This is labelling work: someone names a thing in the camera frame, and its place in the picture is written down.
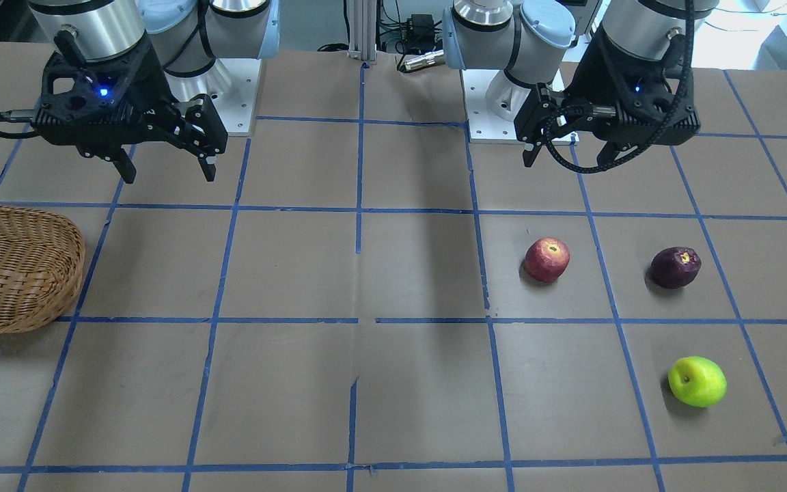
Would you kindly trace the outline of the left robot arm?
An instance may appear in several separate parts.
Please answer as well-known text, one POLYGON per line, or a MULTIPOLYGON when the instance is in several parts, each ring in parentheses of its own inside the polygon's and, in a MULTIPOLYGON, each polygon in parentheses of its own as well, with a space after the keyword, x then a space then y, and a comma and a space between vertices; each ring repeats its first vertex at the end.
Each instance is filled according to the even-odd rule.
POLYGON ((715 1, 612 1, 564 90, 551 87, 577 22, 556 1, 456 1, 444 14, 446 63, 494 70, 488 99, 513 123, 531 167, 543 148, 596 174, 652 146, 678 146, 702 122, 691 60, 715 1))

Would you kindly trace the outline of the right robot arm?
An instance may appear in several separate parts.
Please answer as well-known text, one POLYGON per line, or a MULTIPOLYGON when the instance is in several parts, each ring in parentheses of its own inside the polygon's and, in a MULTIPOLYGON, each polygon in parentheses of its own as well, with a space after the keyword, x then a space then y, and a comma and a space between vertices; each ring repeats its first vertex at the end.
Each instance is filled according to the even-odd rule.
POLYGON ((55 51, 32 130, 135 179, 127 146, 163 142, 196 156, 206 180, 227 150, 219 104, 235 95, 225 59, 280 49, 277 1, 31 1, 55 51))

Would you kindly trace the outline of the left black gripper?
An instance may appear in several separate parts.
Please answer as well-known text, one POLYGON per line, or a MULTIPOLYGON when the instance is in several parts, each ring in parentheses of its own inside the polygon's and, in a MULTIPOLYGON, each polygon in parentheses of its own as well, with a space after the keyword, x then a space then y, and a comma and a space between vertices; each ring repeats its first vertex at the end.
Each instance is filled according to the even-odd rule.
POLYGON ((565 165, 553 141, 572 131, 587 131, 603 141, 599 170, 626 164, 655 144, 677 146, 690 140, 702 127, 693 96, 694 37, 694 30, 669 28, 662 37, 667 43, 662 56, 641 59, 600 28, 565 90, 551 90, 544 83, 530 88, 514 119, 525 168, 534 166, 543 148, 565 165))

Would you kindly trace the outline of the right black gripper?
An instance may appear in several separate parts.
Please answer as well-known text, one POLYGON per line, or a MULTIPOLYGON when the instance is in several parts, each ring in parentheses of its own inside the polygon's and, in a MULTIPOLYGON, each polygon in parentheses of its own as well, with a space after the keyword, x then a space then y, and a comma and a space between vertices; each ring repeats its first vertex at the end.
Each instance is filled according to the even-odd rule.
MULTIPOLYGON (((180 102, 169 87, 149 35, 125 53, 84 58, 69 32, 54 37, 56 52, 42 72, 40 103, 31 127, 52 144, 94 154, 126 144, 167 142, 197 155, 207 182, 215 181, 227 129, 208 94, 180 102)), ((107 157, 125 184, 137 176, 127 152, 107 157)))

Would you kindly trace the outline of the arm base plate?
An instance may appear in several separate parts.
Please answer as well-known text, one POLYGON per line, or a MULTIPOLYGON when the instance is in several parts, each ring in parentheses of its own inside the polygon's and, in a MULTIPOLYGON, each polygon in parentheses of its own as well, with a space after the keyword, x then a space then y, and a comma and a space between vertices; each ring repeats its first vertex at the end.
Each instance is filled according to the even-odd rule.
POLYGON ((518 144, 514 118, 529 90, 511 81, 503 70, 463 70, 463 102, 473 142, 518 144))
POLYGON ((171 92, 181 102, 197 94, 208 94, 228 135, 249 137, 253 130, 254 110, 263 61, 260 59, 216 59, 199 74, 166 74, 171 92))

